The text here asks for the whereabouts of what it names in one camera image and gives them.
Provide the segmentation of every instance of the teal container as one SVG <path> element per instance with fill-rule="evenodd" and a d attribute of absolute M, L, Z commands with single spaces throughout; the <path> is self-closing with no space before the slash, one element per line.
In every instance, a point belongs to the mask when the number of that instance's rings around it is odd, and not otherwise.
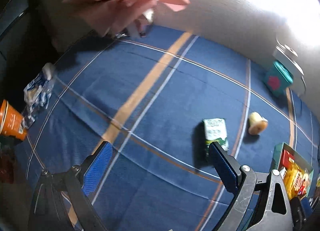
<path fill-rule="evenodd" d="M 279 61 L 274 61 L 263 82 L 278 97 L 293 83 L 293 76 Z"/>

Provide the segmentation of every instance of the open box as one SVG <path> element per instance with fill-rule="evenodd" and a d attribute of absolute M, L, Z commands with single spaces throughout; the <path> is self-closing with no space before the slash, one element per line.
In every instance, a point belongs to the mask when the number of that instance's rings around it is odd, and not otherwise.
<path fill-rule="evenodd" d="M 286 150 L 288 151 L 290 154 L 292 154 L 294 156 L 294 162 L 301 168 L 301 169 L 307 169 L 309 172 L 309 179 L 310 179 L 310 185 L 307 188 L 307 194 L 306 196 L 308 196 L 309 194 L 309 190 L 310 190 L 310 186 L 312 183 L 312 177 L 313 177 L 313 168 L 312 166 L 300 155 L 298 154 L 295 150 L 293 150 L 288 144 L 286 143 L 280 143 L 277 144 L 275 146 L 274 152 L 273 152 L 273 159 L 271 162 L 271 167 L 270 167 L 270 171 L 273 169 L 277 169 L 280 170 L 280 160 L 281 160 L 281 154 L 282 151 Z"/>

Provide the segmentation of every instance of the orange cup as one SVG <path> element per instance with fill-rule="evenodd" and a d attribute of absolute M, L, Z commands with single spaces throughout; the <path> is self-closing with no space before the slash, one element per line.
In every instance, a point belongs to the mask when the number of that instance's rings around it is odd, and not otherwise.
<path fill-rule="evenodd" d="M 0 134 L 5 136 L 13 136 L 20 140 L 24 140 L 27 130 L 21 125 L 23 116 L 10 106 L 7 100 L 3 100 L 0 109 Z"/>

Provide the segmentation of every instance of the bolt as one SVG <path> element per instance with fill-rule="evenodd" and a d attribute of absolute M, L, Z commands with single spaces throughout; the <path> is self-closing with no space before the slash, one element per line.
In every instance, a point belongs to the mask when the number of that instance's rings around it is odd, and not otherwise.
<path fill-rule="evenodd" d="M 80 170 L 80 166 L 79 166 L 79 165 L 73 165 L 73 166 L 71 167 L 71 170 L 72 170 L 72 171 L 78 171 L 78 170 Z"/>
<path fill-rule="evenodd" d="M 279 176 L 280 175 L 280 172 L 276 169 L 272 170 L 272 173 L 276 176 Z"/>
<path fill-rule="evenodd" d="M 248 165 L 242 165 L 241 168 L 242 168 L 242 170 L 244 170 L 246 172 L 250 171 L 250 167 Z"/>
<path fill-rule="evenodd" d="M 43 169 L 41 171 L 41 175 L 48 175 L 49 174 L 49 171 L 47 169 Z"/>

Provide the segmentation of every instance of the white wall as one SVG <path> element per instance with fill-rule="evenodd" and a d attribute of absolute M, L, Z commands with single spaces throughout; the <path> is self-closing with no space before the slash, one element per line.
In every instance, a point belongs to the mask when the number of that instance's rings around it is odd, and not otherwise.
<path fill-rule="evenodd" d="M 71 17 L 70 6 L 61 1 L 42 0 L 55 45 L 64 50 L 90 29 L 79 19 Z M 272 64 L 275 35 L 283 24 L 279 16 L 259 10 L 247 0 L 190 1 L 190 6 L 178 13 L 158 5 L 156 23 L 216 41 L 266 68 Z M 307 84 L 307 93 L 302 99 L 320 118 L 320 47 L 302 45 L 287 28 L 280 29 L 279 40 L 298 53 L 297 62 L 305 73 Z"/>

